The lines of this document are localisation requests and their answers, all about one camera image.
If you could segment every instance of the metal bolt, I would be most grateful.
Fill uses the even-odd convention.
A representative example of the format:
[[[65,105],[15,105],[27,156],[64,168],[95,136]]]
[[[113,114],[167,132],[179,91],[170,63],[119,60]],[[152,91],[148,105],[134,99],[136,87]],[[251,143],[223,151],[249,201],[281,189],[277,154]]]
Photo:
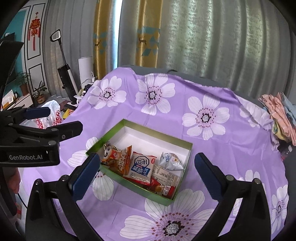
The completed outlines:
[[[54,146],[56,144],[56,141],[49,141],[48,142],[48,145],[50,145],[50,146]]]
[[[234,177],[233,177],[232,175],[227,175],[227,176],[226,176],[226,179],[227,179],[228,181],[233,181],[233,180],[234,180]]]
[[[258,178],[254,178],[254,182],[255,182],[256,184],[260,184],[260,183],[261,183],[260,179],[258,179]]]
[[[36,180],[36,182],[35,182],[35,185],[38,185],[38,184],[40,184],[40,183],[41,183],[41,181],[42,181],[41,179],[37,179],[37,180]]]
[[[69,178],[68,175],[63,175],[63,176],[61,177],[61,180],[64,182],[64,181],[67,181],[68,178]]]

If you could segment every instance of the green box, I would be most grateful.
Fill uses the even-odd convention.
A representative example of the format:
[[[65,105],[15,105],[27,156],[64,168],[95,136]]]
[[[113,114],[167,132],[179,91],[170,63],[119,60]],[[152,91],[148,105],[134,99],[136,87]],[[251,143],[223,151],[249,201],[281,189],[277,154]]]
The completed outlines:
[[[95,152],[102,159],[104,156],[103,145],[107,141],[110,141],[111,144],[115,145],[119,149],[124,149],[132,145],[132,151],[136,151],[144,155],[154,155],[158,159],[160,158],[162,152],[175,153],[183,162],[184,170],[172,172],[179,176],[179,182],[176,187],[173,199],[168,199],[152,193],[142,187],[137,186],[135,183],[126,180],[120,175],[110,171],[107,166],[100,166],[100,171],[103,172],[105,175],[118,182],[122,186],[140,194],[143,197],[146,197],[165,206],[170,205],[174,201],[176,193],[178,192],[182,178],[186,171],[187,163],[192,149],[192,143],[123,119],[113,128],[111,128],[99,141],[97,141],[97,143],[95,143],[87,151],[86,154],[89,155],[91,152]]]

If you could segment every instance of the cable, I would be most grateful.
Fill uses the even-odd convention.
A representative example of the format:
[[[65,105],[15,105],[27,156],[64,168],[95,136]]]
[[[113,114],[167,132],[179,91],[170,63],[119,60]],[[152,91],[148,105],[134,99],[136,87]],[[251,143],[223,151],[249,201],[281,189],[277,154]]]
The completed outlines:
[[[20,200],[22,201],[22,203],[23,203],[23,205],[25,206],[25,208],[28,209],[27,205],[24,203],[24,201],[23,201],[22,198],[20,197],[20,194],[18,193],[17,195],[19,196],[19,198],[20,198]]]

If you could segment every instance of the blue cloth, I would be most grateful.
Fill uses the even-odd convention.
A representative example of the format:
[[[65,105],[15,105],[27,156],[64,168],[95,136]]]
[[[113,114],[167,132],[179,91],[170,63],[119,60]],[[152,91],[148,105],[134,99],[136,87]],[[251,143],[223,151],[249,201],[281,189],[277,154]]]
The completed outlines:
[[[284,110],[288,120],[291,122],[291,124],[296,126],[296,106],[293,105],[288,100],[288,98],[284,95],[284,93],[281,93],[280,95],[281,95],[281,102],[284,106]]]

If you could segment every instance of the floral tablecloth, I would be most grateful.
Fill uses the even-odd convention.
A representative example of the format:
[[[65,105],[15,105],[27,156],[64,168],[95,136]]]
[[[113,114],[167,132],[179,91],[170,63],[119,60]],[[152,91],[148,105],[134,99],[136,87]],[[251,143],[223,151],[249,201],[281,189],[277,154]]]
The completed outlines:
[[[259,178],[268,200],[272,238],[287,214],[287,180],[280,153],[270,135],[267,112],[231,90],[207,87],[166,74],[136,75],[117,68],[96,81],[65,122],[79,120],[80,136],[61,142],[61,163],[27,168],[22,183],[29,194],[35,179],[58,180],[86,159],[86,151],[123,118],[193,143],[180,191],[168,207],[148,200],[99,172],[84,198],[84,215],[104,240],[191,240],[212,214],[212,200],[194,168],[203,152],[224,174],[251,181]],[[222,233],[241,204],[238,199]],[[58,212],[69,232],[61,208]]]

